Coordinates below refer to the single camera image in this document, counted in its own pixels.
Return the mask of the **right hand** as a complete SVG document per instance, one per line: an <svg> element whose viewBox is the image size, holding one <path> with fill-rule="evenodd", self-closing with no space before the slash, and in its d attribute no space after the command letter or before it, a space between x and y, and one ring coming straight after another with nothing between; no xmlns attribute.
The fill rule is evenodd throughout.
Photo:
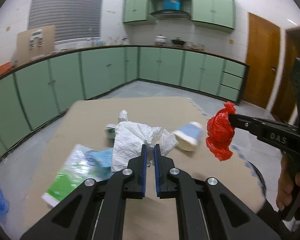
<svg viewBox="0 0 300 240"><path fill-rule="evenodd" d="M300 187L300 172L296 174L294 179L292 179L288 172L288 168L289 161L287 156L284 154L281 159L281 173L278 180L276 197L276 205L280 211L283 211L285 207L291 204L294 184Z"/></svg>

